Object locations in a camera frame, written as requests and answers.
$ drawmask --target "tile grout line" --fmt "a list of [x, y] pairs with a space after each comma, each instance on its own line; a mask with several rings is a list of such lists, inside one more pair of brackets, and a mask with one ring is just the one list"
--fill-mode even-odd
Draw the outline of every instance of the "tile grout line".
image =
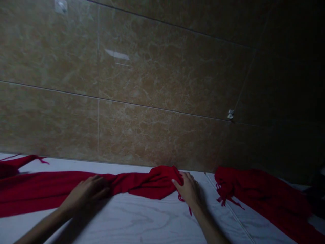
[[206, 33], [203, 33], [203, 32], [199, 32], [197, 30], [189, 29], [189, 28], [186, 28], [186, 27], [183, 27], [183, 26], [180, 26], [180, 25], [175, 25], [175, 24], [168, 23], [168, 22], [165, 22], [165, 21], [162, 21], [162, 20], [158, 20], [158, 19], [154, 19], [154, 18], [151, 18], [151, 17], [148, 17], [148, 16], [141, 15], [141, 14], [133, 13], [131, 11], [124, 10], [124, 9], [121, 9], [121, 8], [117, 8], [117, 7], [114, 7], [114, 6], [105, 5], [104, 3], [98, 3], [95, 0], [86, 0], [86, 1], [87, 2], [91, 2], [91, 3], [94, 3], [94, 4], [97, 4], [99, 6], [103, 6], [103, 7], [111, 8], [111, 9], [114, 9], [114, 10], [122, 11], [122, 12], [125, 12], [125, 13], [128, 13], [128, 14], [136, 15], [138, 17], [142, 17], [142, 18], [145, 18], [145, 19], [157, 21], [159, 23], [166, 24], [166, 25], [169, 25], [169, 26], [172, 26], [172, 27], [176, 27], [176, 28], [180, 28], [180, 29], [183, 29], [183, 30], [186, 30], [186, 31], [189, 31], [189, 32], [194, 32], [196, 34], [200, 34], [200, 35], [203, 35], [203, 36], [206, 36], [206, 37], [211, 37], [211, 38], [214, 38], [214, 39], [219, 40], [219, 41], [224, 41], [224, 42], [227, 42], [227, 43], [231, 43], [231, 44], [234, 44], [234, 45], [237, 45], [237, 46], [241, 46], [241, 47], [245, 47], [245, 48], [249, 48], [249, 49], [255, 49], [255, 48], [250, 47], [250, 46], [246, 46], [246, 45], [243, 45], [243, 44], [239, 44], [239, 43], [236, 43], [236, 42], [232, 42], [232, 41], [229, 41], [227, 39], [220, 38], [220, 37], [210, 36], [209, 34], [206, 34]]
[[97, 99], [97, 160], [99, 159], [99, 99]]
[[[208, 181], [210, 182], [210, 184], [213, 186], [213, 188], [217, 191], [217, 187], [216, 185], [212, 182], [212, 180], [210, 179], [210, 177], [207, 176], [206, 173], [204, 173], [204, 175], [206, 176], [206, 178], [208, 179]], [[248, 236], [248, 238], [251, 240], [251, 242], [253, 244], [256, 244], [256, 242], [253, 240], [253, 238], [251, 237], [251, 235], [248, 233], [248, 231], [246, 230], [246, 228], [244, 227], [243, 223], [239, 220], [239, 218], [237, 217], [237, 215], [235, 214], [235, 212], [233, 211], [233, 209], [231, 208], [231, 206], [225, 202], [225, 206], [226, 208], [231, 212], [231, 214], [233, 215], [233, 217], [235, 218], [235, 220], [239, 223], [240, 227], [243, 229], [243, 231], [246, 233], [246, 235]]]
[[[40, 90], [47, 90], [47, 91], [51, 91], [51, 92], [64, 93], [64, 94], [82, 96], [82, 97], [87, 97], [87, 98], [95, 98], [95, 99], [99, 99], [99, 100], [103, 100], [103, 101], [111, 101], [111, 102], [123, 103], [123, 104], [128, 104], [128, 105], [133, 105], [133, 106], [139, 106], [139, 107], [151, 108], [151, 109], [156, 109], [156, 110], [161, 110], [161, 111], [166, 111], [166, 112], [172, 112], [172, 113], [176, 113], [176, 114], [184, 114], [184, 115], [189, 115], [189, 116], [196, 116], [196, 117], [201, 117], [201, 118], [206, 118], [206, 119], [212, 119], [212, 120], [232, 123], [231, 121], [225, 120], [225, 119], [218, 119], [218, 118], [213, 118], [213, 117], [209, 117], [209, 116], [190, 114], [190, 113], [179, 112], [179, 111], [174, 111], [174, 110], [169, 110], [169, 109], [164, 109], [164, 108], [150, 107], [150, 106], [145, 106], [145, 105], [140, 105], [140, 104], [135, 104], [135, 103], [129, 103], [129, 102], [122, 102], [122, 101], [117, 101], [117, 100], [107, 99], [107, 98], [99, 98], [99, 97], [94, 97], [94, 96], [90, 96], [90, 95], [72, 93], [72, 92], [67, 92], [67, 91], [60, 91], [60, 90], [55, 90], [55, 89], [50, 89], [50, 88], [43, 88], [43, 87], [38, 87], [38, 86], [33, 86], [33, 85], [26, 85], [26, 84], [11, 82], [11, 81], [0, 80], [0, 83], [6, 83], [6, 84], [12, 84], [12, 85], [24, 86], [24, 87], [31, 87], [31, 88], [40, 89]], [[259, 126], [259, 125], [250, 125], [250, 126], [266, 127], [266, 126]]]
[[[99, 80], [99, 28], [100, 28], [100, 10], [99, 5], [97, 6], [97, 80]], [[99, 97], [99, 83], [97, 83], [97, 97]], [[99, 99], [97, 99], [97, 160], [99, 159]]]
[[302, 60], [298, 60], [298, 59], [292, 59], [292, 58], [289, 58], [289, 57], [281, 56], [279, 54], [275, 54], [275, 53], [273, 53], [271, 51], [260, 50], [260, 49], [258, 49], [256, 47], [246, 46], [244, 44], [240, 44], [240, 43], [237, 43], [237, 42], [229, 41], [227, 39], [223, 39], [223, 38], [216, 37], [216, 36], [211, 36], [209, 34], [206, 34], [206, 33], [203, 33], [203, 32], [199, 32], [197, 30], [189, 29], [189, 28], [182, 27], [182, 26], [179, 26], [179, 25], [176, 25], [176, 24], [171, 24], [171, 23], [168, 23], [168, 22], [165, 22], [165, 21], [162, 21], [162, 20], [157, 20], [157, 19], [154, 19], [154, 18], [151, 18], [151, 17], [147, 17], [147, 16], [144, 16], [144, 15], [141, 15], [141, 14], [133, 13], [131, 11], [124, 10], [124, 9], [121, 9], [121, 8], [117, 8], [117, 7], [114, 7], [114, 6], [108, 6], [108, 5], [105, 5], [103, 3], [98, 3], [95, 0], [85, 0], [85, 1], [91, 2], [93, 4], [97, 4], [98, 6], [111, 8], [111, 9], [118, 10], [118, 11], [122, 11], [122, 12], [125, 12], [125, 13], [128, 13], [128, 14], [136, 15], [138, 17], [142, 17], [142, 18], [145, 18], [145, 19], [157, 21], [157, 22], [162, 23], [162, 24], [166, 24], [166, 25], [169, 25], [169, 26], [172, 26], [172, 27], [180, 28], [180, 29], [183, 29], [183, 30], [186, 30], [186, 31], [189, 31], [189, 32], [193, 32], [193, 33], [196, 33], [198, 35], [203, 35], [203, 36], [206, 36], [206, 37], [210, 37], [210, 38], [213, 38], [213, 39], [216, 39], [216, 40], [219, 40], [219, 41], [224, 41], [224, 42], [227, 42], [227, 43], [236, 45], [236, 46], [241, 46], [243, 48], [249, 48], [249, 49], [255, 50], [255, 51], [266, 52], [268, 55], [274, 56], [276, 58], [285, 59], [285, 60], [288, 60], [288, 61], [291, 61], [291, 62], [295, 62], [295, 63], [301, 64], [301, 65], [307, 65], [307, 64], [309, 64], [308, 61], [302, 61]]
[[249, 74], [250, 74], [250, 72], [251, 72], [251, 69], [252, 69], [253, 63], [254, 63], [254, 61], [255, 61], [256, 53], [257, 53], [257, 51], [258, 51], [258, 47], [259, 47], [259, 45], [261, 44], [262, 37], [263, 37], [263, 34], [264, 34], [265, 30], [266, 30], [266, 26], [267, 26], [268, 21], [269, 21], [269, 19], [270, 19], [270, 16], [271, 16], [272, 10], [273, 10], [273, 6], [272, 6], [272, 7], [270, 8], [270, 10], [269, 10], [269, 13], [268, 13], [268, 15], [267, 15], [267, 18], [266, 18], [266, 20], [265, 20], [265, 24], [264, 24], [263, 30], [261, 31], [260, 37], [259, 37], [258, 40], [257, 40], [256, 48], [255, 48], [254, 53], [253, 53], [253, 58], [252, 58], [252, 61], [251, 61], [250, 66], [249, 66], [249, 68], [248, 68], [248, 71], [247, 71], [246, 77], [245, 77], [245, 79], [244, 79], [244, 83], [243, 83], [243, 86], [242, 86], [242, 88], [241, 88], [241, 91], [240, 91], [240, 93], [239, 93], [238, 100], [237, 100], [237, 102], [236, 102], [236, 106], [235, 106], [235, 108], [234, 108], [234, 112], [236, 112], [236, 109], [237, 109], [238, 103], [239, 103], [239, 101], [240, 101], [241, 95], [242, 95], [242, 93], [243, 93], [243, 91], [244, 91], [244, 87], [245, 87], [245, 85], [246, 85], [246, 81], [247, 81], [248, 76], [249, 76]]

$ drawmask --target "wall tile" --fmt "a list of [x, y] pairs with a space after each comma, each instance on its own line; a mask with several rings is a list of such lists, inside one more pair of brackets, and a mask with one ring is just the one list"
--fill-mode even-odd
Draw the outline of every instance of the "wall tile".
[[321, 60], [323, 1], [280, 0], [272, 11], [260, 48], [299, 60]]
[[235, 121], [272, 125], [276, 121], [319, 120], [323, 77], [320, 67], [257, 53]]
[[95, 0], [231, 42], [256, 47], [272, 1]]
[[324, 163], [325, 134], [321, 126], [279, 122], [271, 131], [265, 162], [259, 169], [298, 184], [310, 184]]
[[100, 100], [99, 160], [212, 172], [229, 122]]
[[0, 82], [0, 151], [97, 160], [96, 99]]
[[218, 166], [250, 169], [265, 162], [270, 128], [231, 123], [220, 153]]
[[324, 132], [314, 124], [231, 124], [216, 165], [242, 170], [256, 168], [293, 183], [310, 184], [324, 162], [324, 149]]
[[226, 119], [252, 53], [101, 6], [99, 96]]
[[98, 6], [68, 0], [66, 15], [53, 0], [0, 2], [0, 79], [98, 95]]

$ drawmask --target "white surface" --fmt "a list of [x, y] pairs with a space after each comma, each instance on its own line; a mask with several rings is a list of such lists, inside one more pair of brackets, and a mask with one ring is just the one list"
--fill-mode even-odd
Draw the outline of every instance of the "white surface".
[[[206, 176], [210, 179], [211, 184], [215, 186], [217, 182], [214, 179], [214, 174], [207, 173]], [[298, 185], [295, 185], [294, 187], [297, 189], [308, 188], [308, 186], [299, 187]], [[241, 223], [248, 235], [253, 239], [254, 243], [296, 243], [265, 217], [239, 201], [236, 197], [233, 197], [233, 199], [235, 202], [239, 202], [245, 210], [230, 201], [226, 201], [226, 207], [233, 212], [235, 218], [237, 217], [238, 222]], [[309, 222], [315, 226], [318, 231], [325, 235], [325, 221], [323, 219], [314, 215], [309, 219]]]
[[[11, 156], [0, 154], [0, 159]], [[39, 160], [27, 164], [20, 172], [45, 171], [88, 171], [98, 174], [118, 174], [123, 172], [149, 172], [151, 168], [94, 163], [76, 160], [46, 158], [50, 165]], [[215, 186], [202, 172], [191, 172], [206, 196], [209, 210], [220, 228], [232, 243], [252, 243], [247, 232], [236, 221], [231, 210], [221, 207], [216, 201], [219, 197]], [[17, 215], [0, 219], [1, 244], [12, 244], [52, 210]], [[251, 226], [260, 228], [260, 222], [254, 223], [256, 213], [244, 216], [245, 224], [251, 231]], [[178, 194], [167, 196], [162, 200], [151, 200], [130, 194], [114, 196], [87, 225], [86, 216], [80, 216], [59, 229], [47, 243], [206, 243], [203, 233], [194, 216], [184, 202], [178, 200]], [[266, 225], [261, 228], [270, 232]]]

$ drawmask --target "red scarf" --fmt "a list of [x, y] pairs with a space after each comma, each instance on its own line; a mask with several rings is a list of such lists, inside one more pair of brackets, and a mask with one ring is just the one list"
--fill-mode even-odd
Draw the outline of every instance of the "red scarf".
[[224, 167], [218, 168], [215, 179], [222, 205], [228, 199], [241, 207], [231, 199], [235, 196], [297, 243], [325, 243], [325, 236], [308, 223], [312, 213], [305, 196], [282, 180], [256, 169]]
[[[0, 162], [0, 217], [26, 214], [35, 211], [57, 208], [81, 181], [95, 173], [67, 171], [20, 174], [23, 165], [43, 157], [26, 157]], [[151, 199], [162, 199], [176, 188], [171, 182], [175, 179], [183, 184], [176, 167], [159, 166], [149, 173], [102, 174], [110, 186], [110, 194], [129, 194]]]

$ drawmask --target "wall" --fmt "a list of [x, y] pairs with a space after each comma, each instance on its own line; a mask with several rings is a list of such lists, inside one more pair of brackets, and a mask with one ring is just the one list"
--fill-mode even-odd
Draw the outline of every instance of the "wall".
[[0, 3], [0, 151], [310, 182], [319, 3], [67, 2]]

